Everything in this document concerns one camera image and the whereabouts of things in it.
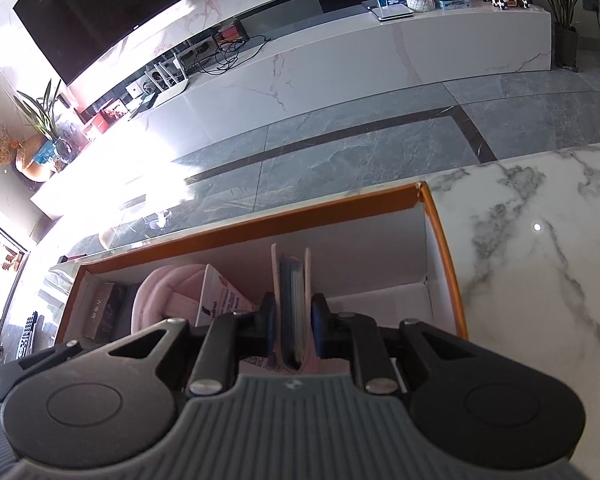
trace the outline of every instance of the triangular cutout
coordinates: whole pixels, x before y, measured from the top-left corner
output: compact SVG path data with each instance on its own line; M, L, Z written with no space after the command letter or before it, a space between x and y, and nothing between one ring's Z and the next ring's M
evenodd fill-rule
M151 350L155 348L166 333L166 330L154 330L120 348L112 350L109 352L109 355L113 357L144 359L151 353Z
M455 361L456 359L467 359L475 357L474 354L454 345L451 341L447 341L433 334L423 332L424 339L427 340L429 346L443 361Z

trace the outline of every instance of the gray tile floor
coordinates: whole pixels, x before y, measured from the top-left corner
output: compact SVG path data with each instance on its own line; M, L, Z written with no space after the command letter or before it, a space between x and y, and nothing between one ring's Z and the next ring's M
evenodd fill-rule
M486 143L497 158L600 142L600 52L581 52L578 63L579 73L493 75L388 92L181 157L162 180L152 175L130 183L120 210L95 212L93 222L62 218L51 229L36 250L37 268L25 268L2 340L17 345L31 295L62 254L93 254L255 210L476 164L484 150L476 149L478 158L468 138L474 146ZM471 127L449 110L464 110ZM417 121L400 122L408 114ZM342 135L379 120L399 124Z

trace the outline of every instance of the open cardboard box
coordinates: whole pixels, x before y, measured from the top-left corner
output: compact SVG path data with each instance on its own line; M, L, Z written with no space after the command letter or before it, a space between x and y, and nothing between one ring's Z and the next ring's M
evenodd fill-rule
M389 327L417 318L467 338L451 257L424 182L336 194L189 231L81 265L56 342L90 343L82 328L101 283L137 284L165 265L212 264L259 304L273 290L274 242L289 255L311 249L312 291L327 297L332 312L367 314Z

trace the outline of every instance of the metal screw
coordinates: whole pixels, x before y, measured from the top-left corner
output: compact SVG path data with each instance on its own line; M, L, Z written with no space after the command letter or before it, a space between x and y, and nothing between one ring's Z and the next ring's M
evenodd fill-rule
M371 379L366 385L366 390L374 395L389 395L398 389L398 383L387 377L376 377Z
M198 379L189 385L189 391L200 397L208 397L220 393L222 383L215 379Z

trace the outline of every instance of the dark floor border stripe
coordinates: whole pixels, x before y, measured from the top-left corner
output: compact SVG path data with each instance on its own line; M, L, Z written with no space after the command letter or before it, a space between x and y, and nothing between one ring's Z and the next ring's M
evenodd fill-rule
M210 170L201 171L195 175L191 175L184 179L185 186L190 186L196 182L218 176L229 171L238 170L251 164L257 164L258 162L264 162L281 155L287 155L289 153L298 152L305 148L312 146L319 146L321 144L327 144L328 142L334 142L335 140L348 139L349 137L355 137L358 135L368 134L371 132L381 131L388 128L395 128L396 126L404 126L405 124L420 123L422 121L429 121L432 119L439 119L442 117L451 117L455 122L464 138L474 150L475 156L481 163L493 162L497 160L493 155L491 148L484 140L484 137L478 131L473 121L469 118L467 113L460 105L449 106L445 108L433 108L431 110L424 110L421 112L414 112L411 114L405 114L397 117L390 117L387 119L380 119L377 121L371 121L369 123L357 124L356 126L350 126L349 128L343 128L334 132L328 132L308 139L297 140L283 146L271 148L263 152L254 153L253 155L233 160L221 166L216 166ZM128 209L132 206L141 204L146 199L146 195L139 196L128 202L124 203L120 210Z

